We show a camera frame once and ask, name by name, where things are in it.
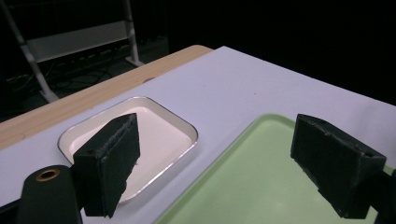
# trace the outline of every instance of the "floor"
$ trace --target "floor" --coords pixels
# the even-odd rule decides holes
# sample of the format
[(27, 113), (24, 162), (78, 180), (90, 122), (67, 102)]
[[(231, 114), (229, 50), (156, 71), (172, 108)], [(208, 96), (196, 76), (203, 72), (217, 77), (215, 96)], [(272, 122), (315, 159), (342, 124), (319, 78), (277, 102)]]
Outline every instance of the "floor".
[[(137, 49), (139, 61), (142, 63), (150, 63), (169, 54), (166, 36), (158, 36), (155, 39), (138, 43)], [(63, 98), (135, 69), (136, 66), (125, 60), (130, 53), (130, 46), (127, 41), (124, 41), (113, 46), (45, 62), (40, 64), (40, 69), (49, 87), (58, 97)], [(29, 76), (26, 79), (29, 79), (25, 81), (26, 83), (33, 84), (30, 84), (29, 89), (24, 84), (24, 88), (28, 90), (24, 90), (25, 97), (21, 100), (21, 109), (1, 116), (0, 122), (48, 104), (39, 93), (40, 89), (35, 78)]]

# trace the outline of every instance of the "white tray with dark rim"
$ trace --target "white tray with dark rim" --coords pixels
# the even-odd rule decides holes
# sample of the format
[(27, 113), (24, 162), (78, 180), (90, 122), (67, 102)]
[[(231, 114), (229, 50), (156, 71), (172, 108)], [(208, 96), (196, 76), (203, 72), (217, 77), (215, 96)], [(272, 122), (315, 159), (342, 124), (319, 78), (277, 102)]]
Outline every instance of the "white tray with dark rim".
[(120, 203), (128, 201), (193, 149), (198, 132), (186, 120), (148, 97), (127, 99), (64, 132), (58, 147), (73, 164), (73, 154), (112, 119), (136, 113), (140, 158), (127, 180)]

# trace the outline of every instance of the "white table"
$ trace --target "white table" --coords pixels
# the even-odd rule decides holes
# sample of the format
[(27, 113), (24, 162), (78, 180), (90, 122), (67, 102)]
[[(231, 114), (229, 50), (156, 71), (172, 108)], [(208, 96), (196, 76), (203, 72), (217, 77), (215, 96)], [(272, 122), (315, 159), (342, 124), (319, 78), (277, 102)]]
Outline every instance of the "white table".
[(199, 134), (198, 153), (166, 185), (160, 179), (156, 187), (121, 204), (113, 218), (84, 217), (81, 212), (84, 223), (152, 223), (262, 114), (325, 119), (383, 153), (388, 165), (396, 167), (395, 106), (223, 47), (0, 150), (0, 204), (18, 199), (22, 181), (33, 171), (70, 165), (57, 148), (66, 129), (134, 96), (147, 96), (191, 123)]

